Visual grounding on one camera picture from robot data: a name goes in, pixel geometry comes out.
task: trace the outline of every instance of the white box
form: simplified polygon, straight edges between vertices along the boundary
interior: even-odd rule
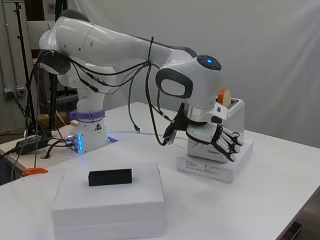
[[[89,187],[91,169],[64,177],[52,207],[56,240],[133,239],[163,234],[164,196],[158,166],[112,169],[119,168],[132,168],[132,184]]]
[[[177,158],[177,169],[232,183],[241,167],[250,158],[252,151],[253,141],[245,140],[240,153],[236,155],[235,162],[222,163],[185,155]]]

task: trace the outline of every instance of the black block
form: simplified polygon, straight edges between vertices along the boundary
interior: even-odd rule
[[[116,169],[89,172],[89,186],[115,185],[132,183],[131,169]]]

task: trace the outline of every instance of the white curtain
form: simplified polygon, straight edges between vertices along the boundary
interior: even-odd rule
[[[216,57],[222,87],[246,103],[246,129],[320,146],[319,0],[71,0],[69,8],[109,29]],[[134,101],[145,101],[143,82],[140,74]],[[106,108],[126,104],[127,90],[106,97]],[[177,110],[177,100],[161,98]]]

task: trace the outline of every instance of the orange object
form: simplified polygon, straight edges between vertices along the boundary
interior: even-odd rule
[[[231,93],[228,88],[222,88],[218,94],[218,103],[225,107],[231,105]]]
[[[34,174],[44,174],[47,173],[48,170],[44,168],[26,168],[22,172],[22,176],[29,176],[29,175],[34,175]]]

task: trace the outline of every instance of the white table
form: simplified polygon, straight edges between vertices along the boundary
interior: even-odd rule
[[[133,117],[151,133],[148,108],[136,103]],[[82,166],[158,162],[166,201],[163,240],[273,240],[320,185],[320,150],[246,131],[254,154],[233,184],[175,170],[186,140],[163,151],[154,136],[132,132],[127,107],[107,111],[109,130],[119,142],[49,168],[45,175],[0,187],[1,239],[53,240],[50,208],[62,176]],[[157,117],[159,132],[167,125]]]

